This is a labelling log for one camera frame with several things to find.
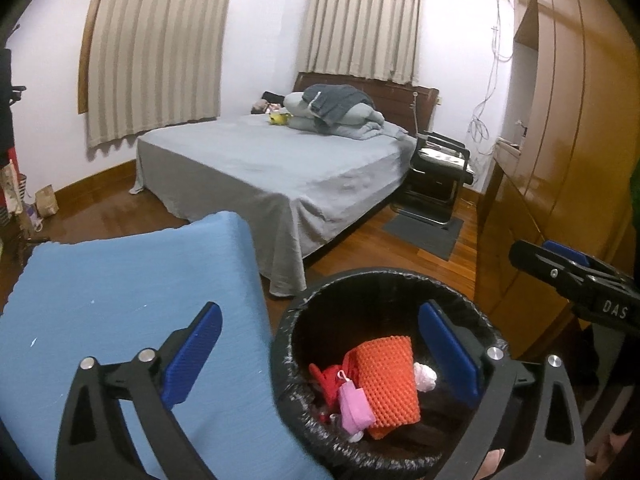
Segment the wooden wardrobe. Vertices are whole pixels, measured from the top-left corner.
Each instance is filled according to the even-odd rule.
[[[630,271],[640,64],[607,0],[516,0],[515,40],[538,51],[535,92],[522,150],[495,149],[475,300],[515,357],[534,358],[572,314],[551,286],[511,267],[515,240],[555,240]]]

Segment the pink bag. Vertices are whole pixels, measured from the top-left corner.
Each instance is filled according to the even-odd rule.
[[[376,417],[371,411],[364,390],[356,388],[343,370],[338,372],[338,377],[346,381],[338,390],[342,428],[350,435],[355,435],[366,430],[376,421]]]

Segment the wooden headboard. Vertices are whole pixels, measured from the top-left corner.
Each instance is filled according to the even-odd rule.
[[[422,86],[399,85],[391,81],[364,79],[351,75],[332,75],[300,72],[293,88],[294,92],[302,92],[309,86],[322,83],[327,85],[351,85],[371,96],[385,119],[402,126],[412,136],[415,135],[414,112],[410,108],[414,102],[414,92],[418,92],[417,115],[418,128],[428,130],[433,108],[438,99],[439,90]]]

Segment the wooden floor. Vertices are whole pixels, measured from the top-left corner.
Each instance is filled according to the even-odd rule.
[[[130,195],[133,182],[123,180],[92,194],[80,197],[73,205],[46,219],[41,234],[53,241],[78,243],[100,238],[115,238],[146,233],[186,224],[169,214],[149,191]],[[456,216],[464,225],[458,243],[448,262],[403,242],[382,230],[395,213],[386,206],[374,212],[312,256],[306,266],[307,284],[342,270],[359,267],[389,266],[416,270],[441,280],[473,298],[476,281],[476,208],[459,201]],[[20,273],[12,257],[11,247],[2,255],[0,271],[0,310]],[[265,291],[267,280],[262,280]],[[277,327],[290,300],[265,294],[273,329]]]

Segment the blue surface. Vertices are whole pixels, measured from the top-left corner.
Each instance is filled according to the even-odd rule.
[[[162,402],[168,410],[187,400],[221,331],[222,311],[213,303],[164,371]]]
[[[247,225],[223,212],[176,230],[34,250],[0,317],[0,418],[53,480],[60,419],[82,357],[102,364],[158,348],[207,301],[224,327],[174,415],[219,480],[330,480],[280,421],[271,333]],[[165,478],[131,402],[129,431],[148,473]]]
[[[591,267],[589,264],[589,259],[584,253],[580,251],[575,251],[571,247],[567,247],[566,245],[559,244],[553,240],[546,240],[542,242],[542,248],[547,251],[551,251],[552,253],[556,253],[559,256],[567,258],[572,262],[575,262],[583,267]]]
[[[480,371],[429,302],[418,311],[418,327],[453,396],[470,408],[475,408],[480,401]]]

